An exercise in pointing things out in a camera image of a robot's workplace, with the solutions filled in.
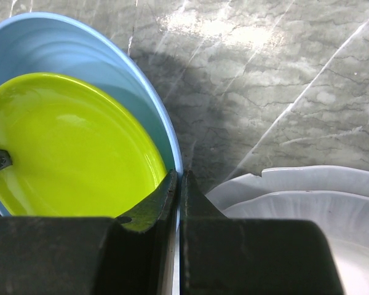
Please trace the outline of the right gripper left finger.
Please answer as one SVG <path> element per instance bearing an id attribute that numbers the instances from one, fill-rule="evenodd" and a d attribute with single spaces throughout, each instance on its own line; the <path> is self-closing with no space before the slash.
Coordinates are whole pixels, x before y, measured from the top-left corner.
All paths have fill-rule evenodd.
<path id="1" fill-rule="evenodd" d="M 116 218 L 0 217 L 0 294 L 170 294 L 177 173 Z"/>

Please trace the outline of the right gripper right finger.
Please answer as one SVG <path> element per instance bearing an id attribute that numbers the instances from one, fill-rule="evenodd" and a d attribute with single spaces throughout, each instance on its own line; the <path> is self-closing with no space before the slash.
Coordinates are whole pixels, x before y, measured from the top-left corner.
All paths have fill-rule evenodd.
<path id="1" fill-rule="evenodd" d="M 180 193 L 181 294 L 342 294 L 330 248 L 312 221 L 230 219 L 191 171 Z"/>

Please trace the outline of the lime green plate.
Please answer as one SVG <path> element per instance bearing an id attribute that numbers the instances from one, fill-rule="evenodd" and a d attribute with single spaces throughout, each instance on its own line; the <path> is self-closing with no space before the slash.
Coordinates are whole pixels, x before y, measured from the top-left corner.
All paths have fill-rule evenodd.
<path id="1" fill-rule="evenodd" d="M 116 217 L 167 174 L 153 140 L 107 93 L 73 77 L 32 73 L 0 85 L 0 212 Z"/>

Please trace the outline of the blue plastic plate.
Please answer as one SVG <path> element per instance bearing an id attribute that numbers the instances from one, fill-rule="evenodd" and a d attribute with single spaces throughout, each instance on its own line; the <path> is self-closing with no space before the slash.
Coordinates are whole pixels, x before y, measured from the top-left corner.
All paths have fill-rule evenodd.
<path id="1" fill-rule="evenodd" d="M 167 173 L 183 173 L 167 111 L 138 66 L 94 29 L 57 14 L 32 12 L 0 23 L 0 85 L 25 74 L 73 77 L 107 93 L 141 124 Z"/>

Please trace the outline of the white ribbed deep plate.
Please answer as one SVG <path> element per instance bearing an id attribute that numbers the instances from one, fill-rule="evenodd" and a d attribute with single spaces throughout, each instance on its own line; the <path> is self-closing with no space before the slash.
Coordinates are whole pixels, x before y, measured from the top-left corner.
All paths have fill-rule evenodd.
<path id="1" fill-rule="evenodd" d="M 232 205 L 230 218 L 306 219 L 328 239 L 346 294 L 369 294 L 369 197 L 336 191 L 283 191 Z"/>

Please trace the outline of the white bottom plate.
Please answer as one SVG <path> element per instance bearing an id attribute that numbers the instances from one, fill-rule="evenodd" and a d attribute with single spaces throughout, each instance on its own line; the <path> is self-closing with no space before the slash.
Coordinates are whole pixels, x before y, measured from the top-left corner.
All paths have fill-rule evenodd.
<path id="1" fill-rule="evenodd" d="M 337 191 L 369 197 L 369 171 L 334 165 L 267 168 L 219 184 L 206 197 L 221 211 L 282 191 Z"/>

